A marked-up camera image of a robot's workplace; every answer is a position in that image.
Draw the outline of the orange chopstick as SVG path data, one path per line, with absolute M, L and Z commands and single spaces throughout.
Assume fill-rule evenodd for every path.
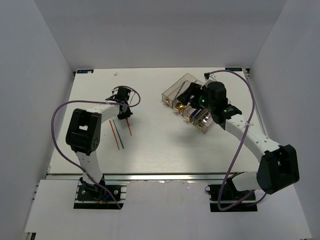
M 116 137 L 116 133 L 115 133 L 115 129 L 113 127 L 113 124 L 111 122 L 111 120 L 109 120 L 109 125 L 110 125 L 110 128 L 111 128 L 111 131 L 112 131 L 112 134 L 113 134 L 113 137 L 114 137 L 114 140 L 115 140 L 115 144 L 117 146 L 117 149 L 120 150 L 120 146 L 119 146 L 119 143 L 118 143 L 118 139 Z
M 129 130 L 130 136 L 132 136 L 132 130 L 131 130 L 131 126 L 130 126 L 128 118 L 126 119 L 126 122 L 127 122 L 127 126 L 128 126 L 128 130 Z

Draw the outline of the green chopstick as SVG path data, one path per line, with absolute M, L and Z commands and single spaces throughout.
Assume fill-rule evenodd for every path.
M 177 93 L 176 93 L 175 98 L 177 98 L 177 97 L 179 96 L 179 94 L 180 94 L 181 90 L 183 89 L 185 83 L 186 83 L 186 81 L 184 81 L 184 82 L 181 84 L 181 86 L 179 87 L 179 89 L 178 89 L 178 91 L 177 91 Z
M 122 138 L 120 136 L 120 132 L 118 131 L 118 128 L 116 126 L 116 122 L 114 120 L 112 120 L 112 122 L 113 122 L 113 125 L 114 125 L 114 128 L 115 128 L 115 132 L 116 132 L 117 137 L 118 137 L 118 141 L 120 142 L 121 148 L 124 149 L 124 144 L 123 144 Z

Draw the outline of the colourful rainbow spoon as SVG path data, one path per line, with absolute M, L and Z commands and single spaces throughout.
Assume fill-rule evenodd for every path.
M 183 112 L 185 106 L 183 104 L 177 104 L 174 108 L 174 110 L 177 112 L 177 113 L 181 113 Z

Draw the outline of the blue plastic knife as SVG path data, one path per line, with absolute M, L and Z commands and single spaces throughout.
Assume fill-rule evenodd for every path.
M 198 114 L 198 112 L 199 112 L 200 110 L 201 110 L 201 109 L 196 109 L 196 110 L 194 110 L 194 111 L 191 113 L 190 118 L 191 118 L 191 119 L 194 118 L 194 117 Z

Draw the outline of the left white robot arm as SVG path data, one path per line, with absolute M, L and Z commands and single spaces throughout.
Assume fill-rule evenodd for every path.
M 117 117 L 128 119 L 133 113 L 129 108 L 131 89 L 125 86 L 116 88 L 116 94 L 105 104 L 89 109 L 76 108 L 66 133 L 66 144 L 75 152 L 80 166 L 84 169 L 81 184 L 90 196 L 99 200 L 105 196 L 104 175 L 99 167 L 96 150 L 100 144 L 101 126 L 105 121 Z

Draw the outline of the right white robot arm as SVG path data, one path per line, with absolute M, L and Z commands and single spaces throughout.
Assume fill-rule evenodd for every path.
M 296 149 L 290 144 L 280 145 L 251 125 L 250 120 L 229 103 L 223 83 L 191 83 L 177 100 L 184 106 L 190 104 L 195 109 L 209 110 L 214 123 L 240 140 L 240 145 L 246 146 L 257 158 L 257 171 L 225 176 L 221 188 L 226 188 L 229 198 L 236 200 L 244 191 L 254 190 L 272 195 L 300 180 Z

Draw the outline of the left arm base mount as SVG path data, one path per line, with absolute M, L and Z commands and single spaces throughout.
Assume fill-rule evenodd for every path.
M 112 182 L 107 184 L 106 188 L 112 193 L 120 208 L 107 191 L 104 189 L 89 190 L 80 181 L 77 183 L 73 208 L 76 210 L 120 210 L 125 203 L 127 184 Z

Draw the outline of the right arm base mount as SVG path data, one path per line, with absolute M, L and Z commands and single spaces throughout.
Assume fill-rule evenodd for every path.
M 205 193 L 209 195 L 209 205 L 211 213 L 221 213 L 222 211 L 218 208 L 218 196 L 221 186 L 219 184 L 210 184 L 204 188 Z M 233 191 L 228 186 L 225 186 L 221 195 L 220 206 L 226 208 L 229 205 L 237 202 L 241 198 L 249 194 L 250 190 L 245 191 Z M 240 212 L 257 212 L 258 207 L 256 204 L 256 195 L 252 193 L 241 203 L 226 210 L 225 212 L 240 213 Z

